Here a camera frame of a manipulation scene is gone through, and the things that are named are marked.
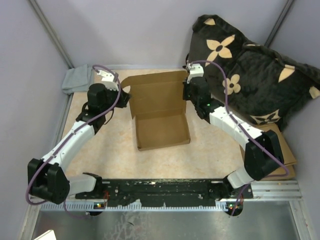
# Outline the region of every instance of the black bracket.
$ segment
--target black bracket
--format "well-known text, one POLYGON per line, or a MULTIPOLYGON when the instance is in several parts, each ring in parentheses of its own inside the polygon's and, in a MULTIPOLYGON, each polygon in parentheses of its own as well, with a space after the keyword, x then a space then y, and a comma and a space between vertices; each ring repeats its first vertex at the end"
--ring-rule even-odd
MULTIPOLYGON (((78 121, 87 122, 88 120, 94 118, 95 116, 103 113, 105 110, 110 108, 112 104, 116 101, 118 91, 112 91, 106 88, 102 83, 94 83, 89 87, 87 92, 87 99, 79 116, 75 119, 78 121)), ((116 108, 125 108, 130 99, 130 95, 121 89, 120 98, 115 105, 116 108)), ((106 116, 103 115, 96 120, 89 123, 93 126, 94 134, 100 130, 103 124, 106 122, 106 116)))
MULTIPOLYGON (((127 206, 140 200, 143 207, 215 206, 221 199, 234 199, 239 193, 225 179, 103 179, 99 191, 82 192, 76 199, 104 199, 107 206, 127 206)), ((251 186, 243 198, 253 198, 251 186)))
POLYGON ((182 98, 186 101, 190 100, 199 118, 208 123, 210 123, 209 114, 223 106, 220 101, 211 98, 209 84, 202 76, 193 77, 189 84, 187 80, 183 82, 182 98))
MULTIPOLYGON (((28 166, 28 183, 44 162, 33 158, 28 166)), ((32 184, 29 194, 52 202, 61 204, 68 196, 70 191, 69 181, 64 171, 57 163, 47 164, 39 173, 32 184)))
MULTIPOLYGON (((262 147, 275 156, 282 164, 284 156, 277 134, 269 130, 255 139, 262 147)), ((249 176, 260 181, 279 168, 278 163, 258 148, 251 140, 245 145, 244 168, 249 176)))

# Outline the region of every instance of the gray towel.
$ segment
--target gray towel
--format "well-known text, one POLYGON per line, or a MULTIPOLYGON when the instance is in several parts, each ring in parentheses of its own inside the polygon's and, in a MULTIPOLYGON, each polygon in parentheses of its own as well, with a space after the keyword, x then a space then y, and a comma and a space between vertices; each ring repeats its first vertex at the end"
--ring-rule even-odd
POLYGON ((91 66, 85 64, 66 72, 62 83, 62 92, 71 94, 75 92, 86 92, 94 82, 94 73, 91 66))

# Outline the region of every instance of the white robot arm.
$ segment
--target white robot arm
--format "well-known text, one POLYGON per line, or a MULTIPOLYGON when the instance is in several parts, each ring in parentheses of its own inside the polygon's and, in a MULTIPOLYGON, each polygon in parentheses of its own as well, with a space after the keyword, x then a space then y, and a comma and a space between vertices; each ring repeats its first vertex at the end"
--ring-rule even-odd
MULTIPOLYGON (((263 132, 233 116, 231 112, 227 113, 221 102, 211 98, 208 83, 203 77, 203 68, 199 64, 190 67, 189 72, 189 77, 183 83, 183 99, 193 103, 201 119, 228 133, 245 150, 244 166, 228 174, 222 181, 223 186, 219 186, 225 193, 224 198, 233 196, 231 193, 235 189, 259 181, 279 167, 238 128, 238 125, 241 124, 255 141, 283 163, 278 137, 273 131, 263 132)), ((104 73, 103 77, 105 84, 95 83, 90 86, 87 93, 88 102, 83 106, 69 133, 48 154, 29 162, 27 168, 30 195, 55 204, 62 203, 68 196, 80 193, 101 196, 103 190, 100 176, 83 173, 67 178, 65 172, 83 145, 103 126, 106 117, 102 115, 89 124, 85 123, 105 112, 115 102, 119 88, 114 84, 115 80, 111 75, 104 73)), ((124 108, 130 96, 122 90, 120 96, 116 107, 124 108)))

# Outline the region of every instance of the metal floor plate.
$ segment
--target metal floor plate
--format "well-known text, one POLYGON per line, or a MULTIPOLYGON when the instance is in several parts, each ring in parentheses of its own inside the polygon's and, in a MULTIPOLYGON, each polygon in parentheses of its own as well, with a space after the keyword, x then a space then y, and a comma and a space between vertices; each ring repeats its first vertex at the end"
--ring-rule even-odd
POLYGON ((221 211, 108 211, 78 219, 63 211, 41 210, 32 239, 49 229, 57 240, 300 239, 287 201, 245 202, 238 217, 221 211))

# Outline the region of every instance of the wire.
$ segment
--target wire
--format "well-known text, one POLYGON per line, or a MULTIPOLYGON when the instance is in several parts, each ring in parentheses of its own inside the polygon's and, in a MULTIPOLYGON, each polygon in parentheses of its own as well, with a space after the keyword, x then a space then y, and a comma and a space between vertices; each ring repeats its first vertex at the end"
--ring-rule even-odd
POLYGON ((241 198, 240 198, 240 205, 243 205, 245 201, 245 197, 244 194, 241 194, 241 198))
POLYGON ((111 105, 111 107, 109 107, 107 110, 105 110, 104 112, 98 114, 97 116, 89 119, 88 121, 86 121, 84 124, 80 125, 78 128, 76 128, 74 130, 74 132, 70 133, 66 138, 65 140, 57 147, 57 149, 53 152, 53 154, 38 168, 38 170, 34 173, 34 175, 32 176, 27 188, 26 188, 26 191, 25 191, 25 200, 28 204, 30 205, 41 205, 41 204, 44 204, 45 202, 47 202, 46 200, 43 200, 43 201, 40 201, 40 202, 32 202, 30 199, 29 199, 29 192, 30 192, 30 189, 32 187, 32 185, 34 184, 37 176, 39 175, 39 173, 44 169, 44 167, 55 157, 57 156, 57 154, 59 153, 59 151, 66 145, 66 143, 72 138, 73 135, 75 135, 80 129, 82 129, 84 126, 88 125, 89 123, 91 123, 92 121, 100 118, 101 116, 103 115, 106 115, 108 112, 110 112, 111 110, 113 110, 115 108, 115 106, 117 105, 117 102, 120 98, 120 95, 121 95, 121 84, 120 84, 120 80, 118 78, 118 74, 116 74, 115 72, 111 71, 109 68, 103 66, 103 65, 99 65, 99 64, 95 64, 92 66, 93 70, 96 71, 96 72, 99 72, 98 70, 96 70, 96 68, 102 68, 106 71, 108 71, 109 73, 111 73, 114 78, 116 79, 117 81, 117 84, 118 84, 118 94, 116 96, 116 99, 114 101, 114 103, 111 105))
POLYGON ((63 209, 64 211, 72 218, 75 218, 75 219, 89 219, 90 218, 90 215, 85 215, 85 216, 77 216, 77 215, 74 215, 72 214, 71 212, 68 211, 67 209, 67 203, 66 203, 66 200, 63 201, 63 209))
POLYGON ((113 118, 113 116, 114 116, 114 113, 115 113, 115 109, 112 109, 111 117, 110 117, 109 120, 106 121, 103 125, 107 125, 107 124, 110 122, 110 120, 111 120, 111 119, 113 118))
POLYGON ((104 191, 104 196, 103 196, 103 202, 104 202, 104 208, 106 208, 107 206, 107 202, 109 201, 109 192, 108 191, 104 191))
MULTIPOLYGON (((246 131, 246 129, 237 121, 237 119, 230 114, 230 109, 229 109, 229 105, 228 105, 228 81, 227 81, 227 76, 225 71, 222 69, 222 67, 220 65, 218 65, 217 63, 213 62, 213 61, 209 61, 209 60, 197 60, 197 61, 193 61, 191 62, 191 66, 193 64, 200 64, 200 63, 209 63, 212 64, 214 66, 216 66, 220 72, 222 73, 223 76, 223 80, 224 80, 224 85, 225 85, 225 94, 224 94, 224 107, 226 112, 228 113, 228 115, 230 116, 230 118, 234 121, 235 124, 237 124, 237 126, 243 131, 243 133, 250 139, 251 142, 253 142, 258 148, 260 148, 265 154, 267 154, 272 160, 274 160, 280 167, 282 167, 285 170, 285 174, 276 174, 276 175, 269 175, 266 176, 266 178, 271 178, 271 177, 286 177, 289 175, 289 170, 288 168, 282 163, 280 162, 275 156, 273 156, 268 150, 266 150, 260 143, 258 143, 253 137, 250 136, 250 134, 246 131)), ((239 198, 241 197, 241 194, 243 193, 243 191, 249 186, 249 184, 246 184, 242 187, 241 191, 239 192, 236 201, 235 201, 235 206, 234 209, 231 213, 231 216, 233 216, 233 214, 235 213, 235 209, 237 207, 239 198)))
POLYGON ((238 196, 236 197, 236 200, 235 200, 235 203, 234 203, 232 212, 231 212, 231 216, 233 216, 233 215, 235 214, 236 208, 237 208, 237 206, 238 206, 239 199, 241 198, 243 192, 246 190, 246 188, 247 188, 249 185, 250 185, 250 183, 248 183, 248 184, 246 184, 246 185, 243 185, 243 187, 242 187, 241 190, 239 191, 238 196))

